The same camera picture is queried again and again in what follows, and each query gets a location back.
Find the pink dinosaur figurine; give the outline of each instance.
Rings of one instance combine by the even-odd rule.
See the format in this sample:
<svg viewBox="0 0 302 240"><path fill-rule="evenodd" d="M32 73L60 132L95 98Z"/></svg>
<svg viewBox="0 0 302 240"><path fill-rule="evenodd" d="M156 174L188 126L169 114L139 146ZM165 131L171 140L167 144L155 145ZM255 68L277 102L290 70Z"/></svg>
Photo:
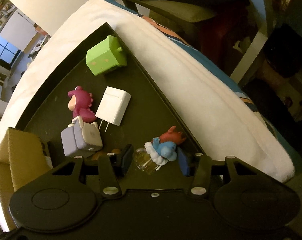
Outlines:
<svg viewBox="0 0 302 240"><path fill-rule="evenodd" d="M160 143L174 142L176 145L183 143L186 138L182 138L182 132L175 132L176 126L172 126L166 133L162 134L159 139Z"/></svg>
<svg viewBox="0 0 302 240"><path fill-rule="evenodd" d="M68 92L71 100L68 108L73 111L73 118L81 116L84 122L92 123L96 120L95 113L91 111L93 98L92 94L86 92L81 86L77 86L75 90Z"/></svg>

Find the blue figurine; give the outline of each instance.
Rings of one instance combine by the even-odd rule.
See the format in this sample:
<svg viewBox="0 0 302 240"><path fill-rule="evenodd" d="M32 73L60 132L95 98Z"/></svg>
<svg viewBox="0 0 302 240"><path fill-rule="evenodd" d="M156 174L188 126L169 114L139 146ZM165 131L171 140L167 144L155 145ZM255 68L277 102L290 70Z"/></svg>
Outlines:
<svg viewBox="0 0 302 240"><path fill-rule="evenodd" d="M154 150L163 158L172 162L177 159L176 148L186 138L182 138L182 132L175 132L175 126L171 127L166 133L162 134L160 137L154 138L152 146Z"/></svg>

